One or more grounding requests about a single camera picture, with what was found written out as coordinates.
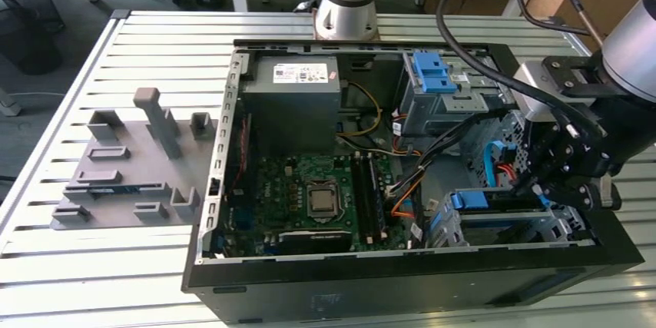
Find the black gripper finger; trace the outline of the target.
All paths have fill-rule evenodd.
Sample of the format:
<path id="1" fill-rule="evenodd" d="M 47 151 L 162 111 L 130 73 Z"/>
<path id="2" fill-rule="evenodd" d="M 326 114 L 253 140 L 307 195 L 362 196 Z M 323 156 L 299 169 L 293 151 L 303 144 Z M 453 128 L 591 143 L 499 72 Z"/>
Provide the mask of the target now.
<path id="1" fill-rule="evenodd" d="M 527 153 L 526 170 L 522 172 L 511 193 L 525 196 L 539 185 L 551 197 L 562 187 L 562 176 L 557 174 L 557 159 L 554 153 L 562 128 L 558 123 L 527 123 L 522 147 Z"/>
<path id="2" fill-rule="evenodd" d="M 551 204 L 579 210 L 621 210 L 623 199 L 610 175 L 603 177 L 554 177 L 539 179 L 537 185 Z"/>

